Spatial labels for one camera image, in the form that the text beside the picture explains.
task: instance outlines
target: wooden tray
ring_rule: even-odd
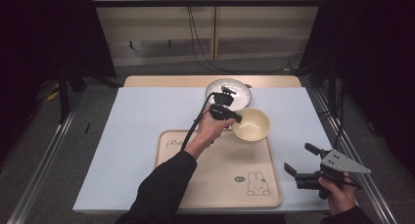
[[[179,152],[187,132],[161,134],[156,166]],[[199,157],[180,208],[275,207],[281,199],[267,138],[246,142],[225,130]]]

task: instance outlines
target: white plate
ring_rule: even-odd
[[[206,91],[206,97],[212,92],[222,93],[222,86],[236,92],[236,94],[231,94],[234,98],[234,102],[229,107],[231,111],[241,110],[248,105],[251,101],[251,91],[250,89],[241,81],[236,79],[218,79],[213,81]],[[213,98],[210,97],[209,103],[213,104]]]

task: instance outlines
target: table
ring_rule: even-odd
[[[262,75],[128,77],[124,88],[118,91],[100,145],[73,209],[95,214],[126,211],[135,199],[138,185],[154,168],[156,150],[152,146],[157,143],[160,133],[165,129],[189,128],[192,118],[200,110],[199,106],[194,108],[195,103],[203,102],[206,87],[219,78],[234,78],[252,86],[253,101],[250,105],[260,106],[269,113],[271,122],[279,120],[272,127],[268,139],[280,178],[283,200],[280,205],[266,209],[181,208],[178,213],[327,211],[327,202],[318,198],[317,191],[297,189],[294,178],[283,170],[284,161],[298,168],[299,172],[318,169],[320,160],[303,148],[306,142],[326,150],[331,148],[308,94],[294,76]],[[272,101],[269,96],[276,100],[275,103],[270,104]],[[155,108],[158,108],[157,116],[164,117],[163,124],[154,119]],[[298,135],[293,135],[291,132],[296,130]]]

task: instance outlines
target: cartoon rabbit print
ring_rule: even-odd
[[[248,174],[248,196],[269,196],[268,184],[261,172]]]

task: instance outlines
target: person's arm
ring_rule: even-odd
[[[323,218],[321,224],[373,224],[373,221],[357,206],[354,187],[345,185],[340,190],[329,180],[320,177],[318,181],[321,186],[330,191],[328,202],[332,214]],[[347,173],[345,182],[351,182]]]
[[[198,134],[184,151],[160,164],[140,185],[129,211],[116,224],[171,223],[196,169],[196,159],[235,119],[201,119]]]

